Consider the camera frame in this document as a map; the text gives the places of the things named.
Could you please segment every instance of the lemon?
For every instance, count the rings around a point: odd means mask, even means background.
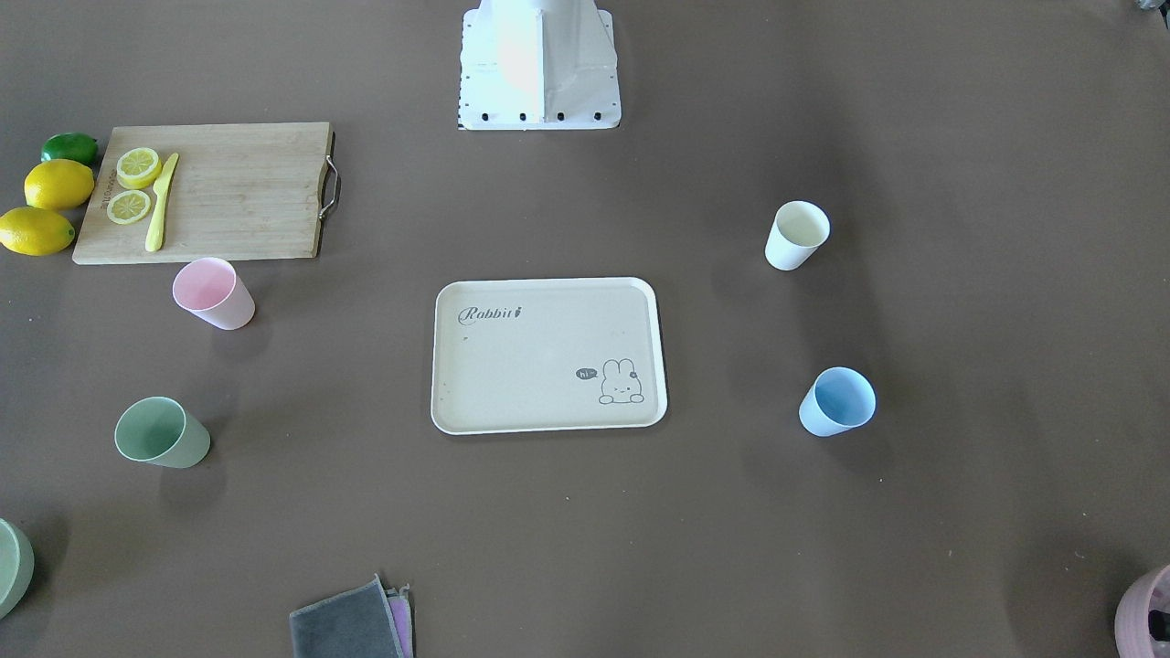
[[[158,172],[163,171],[163,163],[158,159],[154,149],[139,146],[131,149],[118,158],[118,184],[126,190],[142,190],[154,183]]]
[[[25,203],[35,208],[75,208],[92,193],[92,170],[74,160],[43,162],[25,178]]]
[[[84,132],[62,132],[49,137],[41,146],[41,162],[67,159],[83,165],[94,164],[97,157],[97,139]]]
[[[55,254],[68,247],[74,235],[68,219],[44,208],[26,206],[0,215],[0,245],[18,254]]]
[[[113,224],[133,224],[146,217],[150,210],[150,197],[140,190],[123,192],[105,206],[105,217]]]

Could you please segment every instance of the metal handle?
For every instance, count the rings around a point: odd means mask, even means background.
[[[325,220],[325,214],[329,212],[329,208],[337,205],[337,198],[342,194],[342,174],[338,173],[337,167],[333,166],[332,156],[329,155],[325,156],[325,164],[329,165],[329,170],[333,172],[333,198],[330,199],[328,204],[321,207],[321,212],[317,213],[317,221]],[[324,198],[325,189],[322,187],[321,192],[322,192],[322,198]]]

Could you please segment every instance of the bunny illustration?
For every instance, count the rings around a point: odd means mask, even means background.
[[[610,359],[601,369],[601,404],[627,404],[642,402],[642,383],[638,379],[634,370],[634,362],[628,358],[621,361]]]

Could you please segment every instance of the cloth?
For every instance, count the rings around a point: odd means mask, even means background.
[[[295,658],[413,658],[410,585],[383,589],[381,580],[289,615]]]

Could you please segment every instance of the yellow knife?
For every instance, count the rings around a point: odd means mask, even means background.
[[[163,246],[163,221],[166,219],[166,197],[171,191],[171,178],[174,177],[174,165],[179,153],[171,153],[163,165],[163,172],[154,179],[154,214],[150,218],[146,229],[146,251],[157,252]]]

